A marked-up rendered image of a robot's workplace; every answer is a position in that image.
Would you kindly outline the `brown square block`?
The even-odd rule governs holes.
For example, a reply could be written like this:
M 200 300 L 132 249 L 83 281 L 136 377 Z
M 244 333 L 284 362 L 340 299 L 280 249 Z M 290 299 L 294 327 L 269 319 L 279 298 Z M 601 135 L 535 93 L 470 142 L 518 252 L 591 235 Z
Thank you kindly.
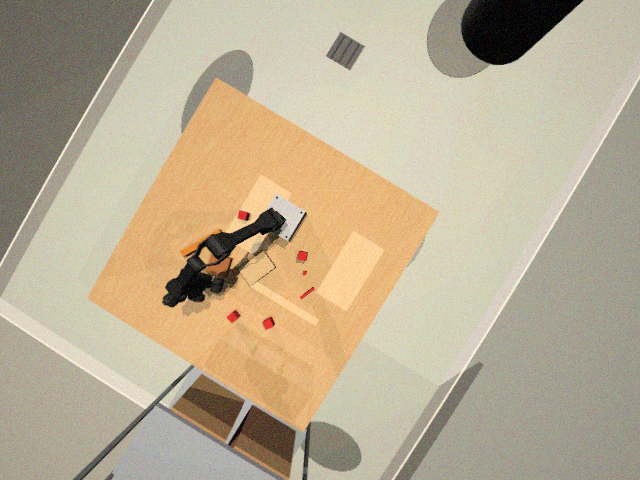
M 213 266 L 208 266 L 207 269 L 207 273 L 210 273 L 212 275 L 216 275 L 222 278 L 226 278 L 228 276 L 229 273 L 229 269 L 231 266 L 231 262 L 232 262 L 233 258 L 227 257 L 226 259 L 224 259 L 222 262 L 220 262 L 218 265 L 213 265 Z M 210 255 L 210 259 L 209 259 L 209 263 L 214 263 L 217 260 L 215 259 L 215 257 L 211 254 Z

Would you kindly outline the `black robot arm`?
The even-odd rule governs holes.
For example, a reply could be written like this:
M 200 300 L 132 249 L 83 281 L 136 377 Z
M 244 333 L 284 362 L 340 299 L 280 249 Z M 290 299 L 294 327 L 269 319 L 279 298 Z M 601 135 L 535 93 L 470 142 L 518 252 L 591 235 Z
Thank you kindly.
M 265 235 L 274 232 L 282 228 L 285 221 L 286 219 L 281 214 L 270 208 L 262 212 L 255 222 L 241 229 L 232 233 L 220 232 L 208 236 L 198 245 L 195 254 L 187 260 L 187 264 L 178 277 L 166 283 L 165 290 L 168 293 L 164 295 L 162 303 L 174 307 L 179 302 L 183 303 L 187 298 L 195 303 L 205 301 L 206 295 L 203 294 L 203 291 L 206 288 L 199 289 L 199 292 L 195 291 L 199 288 L 197 275 L 208 266 L 218 265 L 226 259 L 239 243 L 258 233 Z M 216 262 L 205 264 L 199 257 L 205 245 L 217 260 Z

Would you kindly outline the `tan board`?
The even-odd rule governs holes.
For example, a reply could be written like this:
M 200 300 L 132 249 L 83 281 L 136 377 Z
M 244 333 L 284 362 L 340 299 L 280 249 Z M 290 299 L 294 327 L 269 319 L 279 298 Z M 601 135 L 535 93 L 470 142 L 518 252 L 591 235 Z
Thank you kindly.
M 275 267 L 276 265 L 263 251 L 238 270 L 251 286 Z

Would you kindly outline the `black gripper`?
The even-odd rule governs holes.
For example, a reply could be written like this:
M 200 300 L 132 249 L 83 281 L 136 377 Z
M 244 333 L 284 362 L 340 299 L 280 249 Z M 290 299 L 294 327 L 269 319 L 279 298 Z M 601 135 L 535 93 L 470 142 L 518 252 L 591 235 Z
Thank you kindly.
M 216 294 L 220 293 L 222 290 L 222 286 L 224 283 L 224 280 L 221 278 L 217 278 L 215 277 L 212 280 L 212 276 L 209 274 L 205 274 L 200 272 L 197 277 L 196 277 L 199 281 L 199 288 L 197 290 L 195 290 L 196 292 L 199 292 L 199 289 L 201 288 L 211 288 L 211 292 L 214 292 Z

